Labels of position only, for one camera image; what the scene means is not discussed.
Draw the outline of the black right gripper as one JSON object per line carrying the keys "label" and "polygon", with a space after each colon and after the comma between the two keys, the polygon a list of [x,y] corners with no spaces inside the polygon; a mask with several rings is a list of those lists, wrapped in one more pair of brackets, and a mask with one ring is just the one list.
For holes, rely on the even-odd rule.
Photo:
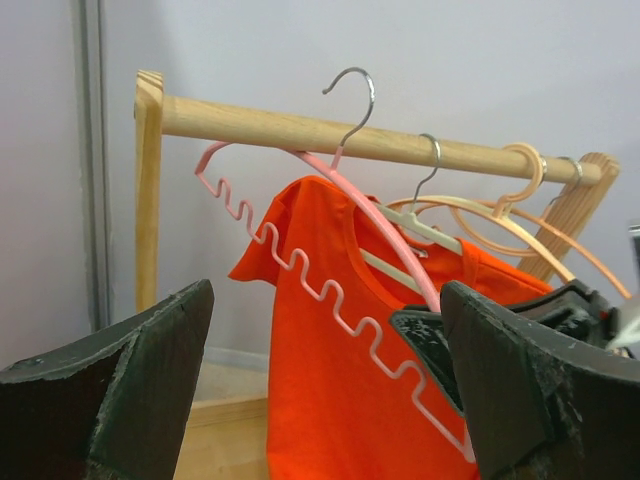
{"label": "black right gripper", "polygon": [[[637,358],[629,347],[606,345],[616,333],[619,312],[597,291],[573,280],[533,300],[508,305],[521,319],[499,340],[499,355],[509,358]],[[427,305],[406,305],[389,323],[414,351],[454,410],[464,415],[453,360],[440,313]]]}

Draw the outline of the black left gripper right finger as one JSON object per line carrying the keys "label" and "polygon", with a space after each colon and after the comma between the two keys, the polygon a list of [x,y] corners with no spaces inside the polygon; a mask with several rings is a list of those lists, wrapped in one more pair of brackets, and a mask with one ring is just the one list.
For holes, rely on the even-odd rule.
{"label": "black left gripper right finger", "polygon": [[459,282],[443,287],[441,310],[482,478],[638,478],[638,361]]}

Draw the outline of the beige wooden hanger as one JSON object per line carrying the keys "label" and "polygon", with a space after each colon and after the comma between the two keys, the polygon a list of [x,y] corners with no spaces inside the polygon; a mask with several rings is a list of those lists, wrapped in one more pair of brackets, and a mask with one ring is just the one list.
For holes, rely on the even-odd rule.
{"label": "beige wooden hanger", "polygon": [[[524,143],[510,144],[505,146],[504,149],[521,154],[527,163],[533,168],[532,179],[521,192],[504,194],[493,206],[489,206],[485,202],[447,195],[419,196],[416,199],[418,209],[424,210],[427,206],[446,206],[452,211],[461,228],[483,246],[488,247],[497,253],[508,256],[520,258],[541,257],[544,260],[550,260],[553,258],[553,255],[549,250],[533,235],[509,217],[511,209],[515,203],[530,197],[538,189],[546,173],[546,161],[540,157],[539,153],[533,147]],[[474,214],[501,227],[503,230],[522,241],[526,247],[516,249],[515,247],[506,247],[489,240],[474,230],[462,218],[460,211]]]}

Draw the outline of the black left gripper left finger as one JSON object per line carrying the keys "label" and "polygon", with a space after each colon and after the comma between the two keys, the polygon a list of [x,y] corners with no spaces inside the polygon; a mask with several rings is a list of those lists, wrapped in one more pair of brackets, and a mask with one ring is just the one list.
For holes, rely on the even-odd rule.
{"label": "black left gripper left finger", "polygon": [[3,369],[2,478],[173,478],[214,301],[200,280]]}

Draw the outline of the orange t shirt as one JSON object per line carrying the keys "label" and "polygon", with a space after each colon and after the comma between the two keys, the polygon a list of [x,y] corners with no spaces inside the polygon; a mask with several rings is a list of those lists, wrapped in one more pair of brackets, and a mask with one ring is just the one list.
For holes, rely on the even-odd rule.
{"label": "orange t shirt", "polygon": [[275,289],[268,386],[267,459],[274,479],[475,479],[452,439],[463,419],[439,387],[418,402],[416,355],[389,323],[418,294],[372,269],[363,248],[399,258],[335,185],[299,179],[272,201],[231,271]]}

